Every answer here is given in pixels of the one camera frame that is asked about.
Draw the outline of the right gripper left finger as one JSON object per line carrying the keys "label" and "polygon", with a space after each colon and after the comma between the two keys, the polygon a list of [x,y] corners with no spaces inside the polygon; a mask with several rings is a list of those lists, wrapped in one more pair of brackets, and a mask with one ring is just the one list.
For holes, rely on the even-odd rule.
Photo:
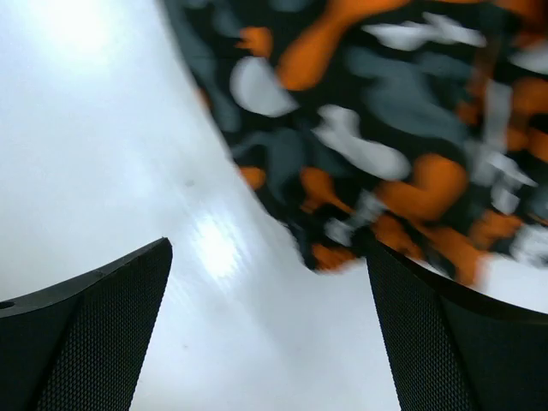
{"label": "right gripper left finger", "polygon": [[1,409],[128,410],[170,274],[160,238],[1,303]]}

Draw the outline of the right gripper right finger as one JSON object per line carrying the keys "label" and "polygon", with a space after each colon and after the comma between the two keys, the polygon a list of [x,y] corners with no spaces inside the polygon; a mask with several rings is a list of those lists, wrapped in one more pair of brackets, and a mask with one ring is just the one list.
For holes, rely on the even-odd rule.
{"label": "right gripper right finger", "polygon": [[367,251],[401,409],[546,411],[546,314],[461,286],[379,241]]}

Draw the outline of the orange camouflage shorts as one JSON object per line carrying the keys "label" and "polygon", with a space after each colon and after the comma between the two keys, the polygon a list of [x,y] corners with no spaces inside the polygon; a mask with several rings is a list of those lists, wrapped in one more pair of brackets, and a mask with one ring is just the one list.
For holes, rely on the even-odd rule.
{"label": "orange camouflage shorts", "polygon": [[379,241],[460,283],[547,266],[544,1],[167,1],[247,184],[304,265]]}

